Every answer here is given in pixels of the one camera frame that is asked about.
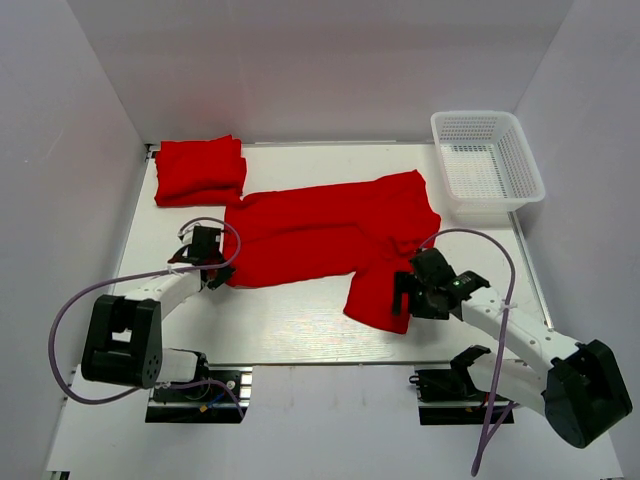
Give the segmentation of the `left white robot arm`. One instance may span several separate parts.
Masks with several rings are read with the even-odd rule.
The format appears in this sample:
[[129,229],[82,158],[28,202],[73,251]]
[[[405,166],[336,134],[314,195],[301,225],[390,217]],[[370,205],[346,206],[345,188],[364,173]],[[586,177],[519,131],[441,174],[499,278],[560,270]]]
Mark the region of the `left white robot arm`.
[[125,295],[95,301],[81,361],[85,379],[140,389],[176,383],[191,399],[209,392],[206,356],[165,348],[162,322],[188,298],[231,278],[234,268],[221,253],[223,233],[195,225],[180,235],[183,246],[169,260],[170,266],[188,266],[189,271],[156,276]]

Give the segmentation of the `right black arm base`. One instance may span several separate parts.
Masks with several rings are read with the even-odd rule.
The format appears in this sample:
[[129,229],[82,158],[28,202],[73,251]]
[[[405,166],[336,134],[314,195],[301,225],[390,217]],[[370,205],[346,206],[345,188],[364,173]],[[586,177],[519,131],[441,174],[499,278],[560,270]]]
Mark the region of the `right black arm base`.
[[483,424],[489,393],[465,384],[452,369],[417,369],[408,383],[416,390],[421,426]]

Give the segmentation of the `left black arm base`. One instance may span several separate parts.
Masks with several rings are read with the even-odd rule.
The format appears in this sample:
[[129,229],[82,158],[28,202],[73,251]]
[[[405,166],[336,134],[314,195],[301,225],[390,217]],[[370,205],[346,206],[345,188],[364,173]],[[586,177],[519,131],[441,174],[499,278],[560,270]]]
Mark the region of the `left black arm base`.
[[[209,377],[224,383],[243,413],[251,397],[252,367],[210,369]],[[217,385],[190,389],[154,389],[147,403],[147,424],[240,424],[243,418],[226,390]]]

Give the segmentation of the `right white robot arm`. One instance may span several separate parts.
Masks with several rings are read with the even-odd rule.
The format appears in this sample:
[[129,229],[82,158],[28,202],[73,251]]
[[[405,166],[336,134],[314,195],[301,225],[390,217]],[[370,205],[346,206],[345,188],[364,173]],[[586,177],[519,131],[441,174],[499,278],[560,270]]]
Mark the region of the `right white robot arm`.
[[473,345],[446,369],[426,369],[410,382],[427,404],[486,401],[498,370],[496,397],[543,416],[568,444],[584,448],[633,409],[612,350],[599,340],[580,342],[510,306],[480,275],[456,274],[436,249],[419,252],[408,272],[394,275],[392,311],[408,305],[415,318],[455,317],[495,340],[514,359]]

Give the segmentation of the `folded red t shirt stack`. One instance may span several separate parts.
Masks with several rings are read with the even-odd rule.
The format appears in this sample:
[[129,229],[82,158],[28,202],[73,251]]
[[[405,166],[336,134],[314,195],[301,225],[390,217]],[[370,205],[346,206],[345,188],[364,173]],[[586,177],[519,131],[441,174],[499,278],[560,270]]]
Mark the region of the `folded red t shirt stack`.
[[243,195],[247,163],[242,142],[231,135],[207,141],[163,141],[155,163],[159,207],[228,206]]

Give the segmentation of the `white plastic basket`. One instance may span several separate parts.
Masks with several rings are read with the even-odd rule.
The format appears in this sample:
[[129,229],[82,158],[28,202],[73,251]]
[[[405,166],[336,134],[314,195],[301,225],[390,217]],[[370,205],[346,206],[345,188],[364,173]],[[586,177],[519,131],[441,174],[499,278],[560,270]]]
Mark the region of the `white plastic basket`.
[[450,214],[509,214],[545,198],[534,155],[515,115],[445,111],[433,114],[430,124]]

